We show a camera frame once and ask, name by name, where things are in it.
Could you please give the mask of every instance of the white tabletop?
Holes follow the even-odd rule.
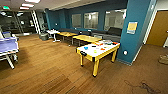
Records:
[[[116,45],[113,45],[113,44],[104,45],[103,44],[103,45],[100,45],[100,46],[96,46],[95,44],[89,44],[89,45],[85,45],[85,46],[79,47],[77,49],[87,53],[88,55],[91,55],[92,57],[96,57],[96,56],[98,56],[98,55],[100,55],[100,54],[112,49],[113,47],[118,46],[118,45],[120,45],[120,44],[119,43],[116,44]]]
[[[60,33],[59,31],[56,31],[56,30],[47,30],[47,32],[48,32],[49,34]]]

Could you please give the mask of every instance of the fluorescent light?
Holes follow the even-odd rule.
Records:
[[[106,11],[106,14],[109,14],[110,12]]]
[[[11,18],[12,16],[7,16],[7,17],[10,17],[10,18]]]
[[[24,6],[24,7],[33,7],[34,5],[33,4],[22,4],[22,6]]]
[[[28,7],[20,7],[20,9],[29,9]]]
[[[1,14],[4,16],[4,15],[6,15],[6,13],[5,12],[1,12]]]
[[[26,2],[39,3],[40,0],[25,0]]]
[[[91,20],[92,19],[92,16],[89,14],[89,20]]]
[[[91,14],[93,15],[93,14],[96,14],[96,13],[95,13],[95,12],[93,12],[93,13],[91,13]]]
[[[121,12],[121,10],[115,10],[115,12]]]

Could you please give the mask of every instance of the window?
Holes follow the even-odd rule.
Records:
[[[97,29],[98,25],[98,12],[85,13],[84,28]]]
[[[72,15],[72,27],[81,27],[81,14],[73,14]]]
[[[110,27],[123,28],[126,17],[126,9],[106,11],[104,30]]]

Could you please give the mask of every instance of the ceiling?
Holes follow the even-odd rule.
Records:
[[[49,10],[69,9],[101,1],[105,0],[41,0],[39,3],[34,4],[35,6],[30,10],[44,10],[45,8],[49,8]],[[22,3],[27,2],[25,0],[0,0],[0,9],[2,10],[2,6],[7,5],[11,10],[19,10]]]

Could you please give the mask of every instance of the bag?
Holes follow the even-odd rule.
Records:
[[[168,65],[168,55],[160,55],[159,63]]]

